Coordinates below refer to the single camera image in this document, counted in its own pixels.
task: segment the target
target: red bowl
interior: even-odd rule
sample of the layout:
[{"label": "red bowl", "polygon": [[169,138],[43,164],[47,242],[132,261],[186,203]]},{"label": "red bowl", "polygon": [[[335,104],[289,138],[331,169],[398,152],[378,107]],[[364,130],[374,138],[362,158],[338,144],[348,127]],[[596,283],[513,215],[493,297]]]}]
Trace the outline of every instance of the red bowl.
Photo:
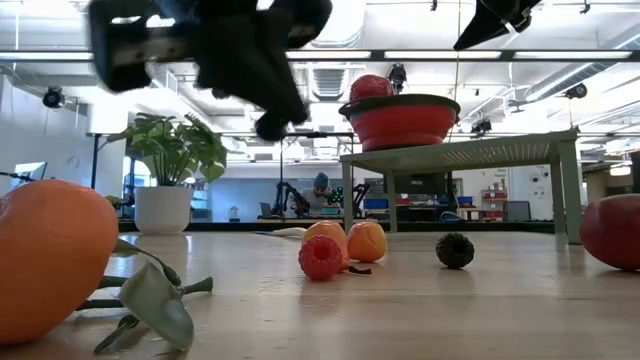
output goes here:
[{"label": "red bowl", "polygon": [[460,105],[442,96],[407,94],[369,97],[344,104],[362,151],[442,144],[458,121]]}]

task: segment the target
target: shelf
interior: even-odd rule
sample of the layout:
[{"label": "shelf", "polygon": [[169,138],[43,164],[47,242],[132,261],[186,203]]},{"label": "shelf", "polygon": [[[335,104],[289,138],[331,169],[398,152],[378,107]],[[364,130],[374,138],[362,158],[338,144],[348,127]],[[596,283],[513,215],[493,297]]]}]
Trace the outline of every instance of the shelf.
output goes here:
[{"label": "shelf", "polygon": [[575,142],[576,130],[414,146],[343,155],[341,162],[377,173],[437,173],[548,164],[558,142]]}]

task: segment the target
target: cable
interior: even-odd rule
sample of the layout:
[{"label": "cable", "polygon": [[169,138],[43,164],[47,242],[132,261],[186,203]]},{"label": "cable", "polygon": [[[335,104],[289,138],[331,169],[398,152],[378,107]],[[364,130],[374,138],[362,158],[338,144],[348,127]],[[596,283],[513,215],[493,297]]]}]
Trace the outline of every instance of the cable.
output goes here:
[{"label": "cable", "polygon": [[[458,38],[460,38],[460,33],[462,32],[462,0],[458,0]],[[453,84],[453,101],[458,101],[458,77],[460,75],[460,52],[456,52],[456,77]],[[453,136],[453,128],[449,130],[449,142],[451,142],[451,137]]]},{"label": "cable", "polygon": [[51,109],[47,108],[47,115],[44,117],[44,129],[42,129],[42,141],[44,142],[44,138],[47,136],[47,125],[49,125],[49,113]]}]

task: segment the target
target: red raspberry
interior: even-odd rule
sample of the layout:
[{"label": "red raspberry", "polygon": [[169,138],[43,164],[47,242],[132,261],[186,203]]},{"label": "red raspberry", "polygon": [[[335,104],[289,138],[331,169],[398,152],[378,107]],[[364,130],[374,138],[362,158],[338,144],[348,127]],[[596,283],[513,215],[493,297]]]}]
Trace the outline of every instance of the red raspberry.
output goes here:
[{"label": "red raspberry", "polygon": [[312,236],[298,254],[300,268],[313,281],[327,281],[342,270],[342,250],[326,235]]}]

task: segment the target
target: toy orange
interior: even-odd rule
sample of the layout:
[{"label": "toy orange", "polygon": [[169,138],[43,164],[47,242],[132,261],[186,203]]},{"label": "toy orange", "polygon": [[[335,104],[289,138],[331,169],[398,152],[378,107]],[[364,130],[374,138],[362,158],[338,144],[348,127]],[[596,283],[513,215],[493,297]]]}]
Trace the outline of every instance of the toy orange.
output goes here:
[{"label": "toy orange", "polygon": [[349,257],[353,260],[374,262],[387,252],[387,237],[378,223],[355,224],[349,231],[347,240]]},{"label": "toy orange", "polygon": [[89,188],[42,180],[0,198],[0,345],[61,324],[98,287],[117,240],[113,207]]},{"label": "toy orange", "polygon": [[302,245],[311,239],[314,235],[326,235],[338,244],[342,251],[342,270],[349,267],[349,252],[347,251],[347,234],[340,224],[333,221],[320,221],[307,229],[302,236]]}]

